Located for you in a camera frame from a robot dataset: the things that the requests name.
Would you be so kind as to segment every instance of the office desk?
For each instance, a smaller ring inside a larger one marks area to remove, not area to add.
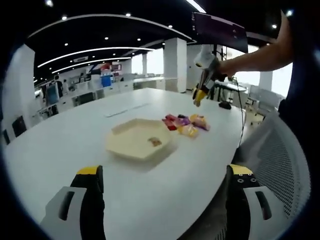
[[[103,166],[108,240],[176,240],[215,196],[239,145],[240,109],[226,110],[207,99],[197,108],[189,95],[158,89],[124,94],[55,115],[6,146],[12,185],[37,223],[46,204],[86,166]],[[125,109],[131,110],[106,117]],[[120,123],[195,113],[206,117],[211,130],[200,129],[196,139],[172,132],[177,150],[154,167],[123,164],[105,150],[106,135]]]

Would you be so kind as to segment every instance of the hand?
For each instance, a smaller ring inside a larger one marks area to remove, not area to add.
[[[218,70],[222,74],[226,74],[229,78],[234,76],[237,72],[237,70],[234,68],[230,60],[221,61],[220,66],[218,67]]]

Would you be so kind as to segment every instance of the window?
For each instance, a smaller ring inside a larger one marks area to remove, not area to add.
[[[257,46],[248,45],[248,52],[253,53],[259,48]],[[233,48],[228,47],[226,52],[226,59],[234,59],[238,56],[243,55],[244,53]],[[234,75],[237,78],[239,83],[250,84],[250,85],[259,85],[260,81],[260,72],[259,71],[240,71]]]
[[[292,74],[292,63],[278,70],[274,70],[272,74],[271,91],[287,97]]]
[[[131,72],[133,74],[143,73],[142,54],[133,56],[131,60]]]
[[[164,49],[159,48],[146,54],[146,73],[164,74]]]

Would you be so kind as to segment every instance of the curved ceiling light strip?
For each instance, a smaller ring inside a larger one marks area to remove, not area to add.
[[[131,59],[131,57],[114,57],[114,58],[106,58],[106,59],[99,59],[99,60],[93,60],[93,61],[86,61],[86,62],[78,63],[78,64],[75,64],[75,65],[67,66],[67,67],[61,68],[59,70],[55,70],[55,71],[52,72],[52,74],[55,74],[57,72],[60,72],[60,71],[66,70],[66,69],[70,69],[70,68],[73,68],[73,67],[77,67],[77,66],[80,66],[80,65],[83,65],[83,64],[90,64],[90,63],[101,62],[101,61],[125,60],[125,59]]]
[[[143,19],[143,18],[139,18],[139,17],[134,17],[134,16],[126,16],[126,15],[120,15],[120,14],[108,14],[108,13],[102,13],[102,14],[84,14],[84,15],[79,15],[79,16],[72,16],[72,17],[68,17],[66,20],[59,20],[59,21],[55,21],[47,26],[44,26],[42,28],[40,28],[39,30],[33,32],[31,35],[28,36],[28,38],[36,35],[37,33],[41,32],[42,30],[45,30],[53,25],[56,25],[56,24],[60,24],[60,23],[65,23],[66,21],[71,21],[71,20],[74,20],[74,19],[83,19],[83,18],[91,18],[91,17],[114,17],[114,18],[123,18],[123,19],[131,19],[131,20],[137,20],[137,21],[141,21],[141,22],[145,22],[145,23],[148,23],[148,24],[153,24],[153,25],[156,25],[158,27],[161,27],[161,28],[164,28],[164,29],[167,29],[167,30],[170,30],[170,31],[173,31],[181,36],[184,36],[185,38],[189,39],[189,40],[192,40],[191,37],[185,35],[184,33],[180,32],[180,31],[177,31],[173,28],[169,28],[165,25],[162,25],[160,23],[157,23],[157,22],[154,22],[154,21],[150,21],[150,20],[147,20],[147,19]]]
[[[133,50],[146,50],[146,51],[153,51],[155,49],[153,48],[146,48],[146,47],[131,47],[131,46],[114,46],[114,47],[102,47],[102,48],[93,48],[93,49],[88,49],[88,50],[83,50],[83,51],[76,51],[76,52],[73,52],[73,53],[69,53],[69,54],[66,54],[66,55],[63,55],[63,56],[59,56],[59,57],[56,57],[54,59],[51,59],[49,61],[46,61],[44,63],[41,63],[38,68],[48,64],[48,63],[51,63],[53,61],[56,61],[56,60],[59,60],[59,59],[63,59],[63,58],[66,58],[66,57],[69,57],[69,56],[72,56],[72,55],[76,55],[76,54],[83,54],[83,53],[88,53],[88,52],[93,52],[93,51],[101,51],[101,50],[116,50],[116,49],[133,49]]]

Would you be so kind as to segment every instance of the blue container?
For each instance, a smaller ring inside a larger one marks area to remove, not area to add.
[[[102,87],[111,86],[111,76],[102,76],[101,77],[101,84],[102,84]]]

